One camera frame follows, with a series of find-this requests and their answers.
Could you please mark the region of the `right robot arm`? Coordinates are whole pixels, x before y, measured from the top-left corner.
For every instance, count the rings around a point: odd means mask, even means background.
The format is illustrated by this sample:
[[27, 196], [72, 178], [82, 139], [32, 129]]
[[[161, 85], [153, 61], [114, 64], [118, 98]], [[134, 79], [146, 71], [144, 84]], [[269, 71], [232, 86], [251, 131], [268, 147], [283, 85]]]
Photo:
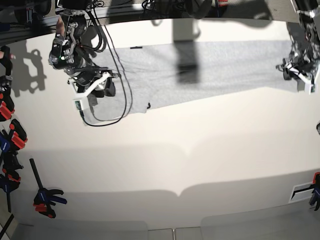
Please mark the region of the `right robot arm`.
[[[60, 18], [49, 53], [49, 64], [56, 70], [64, 70], [77, 94], [89, 94], [97, 98], [114, 97], [113, 79], [118, 77], [107, 67], [98, 66], [93, 58], [106, 49], [107, 38], [94, 16], [95, 0], [57, 0], [55, 11]], [[90, 46], [82, 43], [82, 37], [91, 21], [98, 43]]]

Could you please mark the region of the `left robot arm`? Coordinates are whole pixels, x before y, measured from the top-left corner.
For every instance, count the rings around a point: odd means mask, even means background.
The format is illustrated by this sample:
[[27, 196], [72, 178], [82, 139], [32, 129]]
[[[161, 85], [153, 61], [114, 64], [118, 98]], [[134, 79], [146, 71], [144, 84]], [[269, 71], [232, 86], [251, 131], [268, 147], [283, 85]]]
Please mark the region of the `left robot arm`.
[[276, 69], [282, 72], [284, 80], [302, 82], [306, 92], [314, 93], [320, 76], [320, 33], [315, 21], [320, 15], [320, 4], [317, 0], [292, 0], [291, 4], [299, 15], [306, 47], [293, 38], [289, 56], [283, 58]]

